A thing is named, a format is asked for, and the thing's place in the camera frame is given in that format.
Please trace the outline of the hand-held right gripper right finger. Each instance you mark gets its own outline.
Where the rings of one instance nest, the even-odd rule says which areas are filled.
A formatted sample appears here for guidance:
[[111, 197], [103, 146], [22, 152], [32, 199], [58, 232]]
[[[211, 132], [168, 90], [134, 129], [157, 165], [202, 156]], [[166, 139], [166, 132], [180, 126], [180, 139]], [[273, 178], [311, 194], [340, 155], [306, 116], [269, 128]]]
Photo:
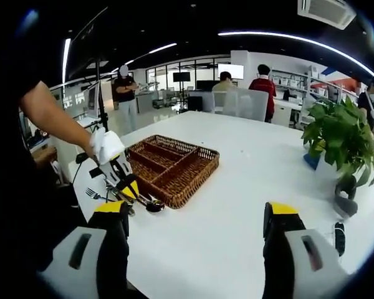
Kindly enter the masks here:
[[265, 204], [263, 238], [264, 298], [334, 298], [346, 282], [335, 247], [293, 207]]

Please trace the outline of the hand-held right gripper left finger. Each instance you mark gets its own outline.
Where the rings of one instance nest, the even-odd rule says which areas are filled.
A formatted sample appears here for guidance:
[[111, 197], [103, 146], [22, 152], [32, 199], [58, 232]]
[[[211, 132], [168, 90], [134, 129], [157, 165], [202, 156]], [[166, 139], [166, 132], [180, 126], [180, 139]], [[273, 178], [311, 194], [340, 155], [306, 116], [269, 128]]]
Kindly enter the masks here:
[[100, 205], [53, 249], [39, 276], [59, 298], [126, 298], [128, 211], [125, 201]]

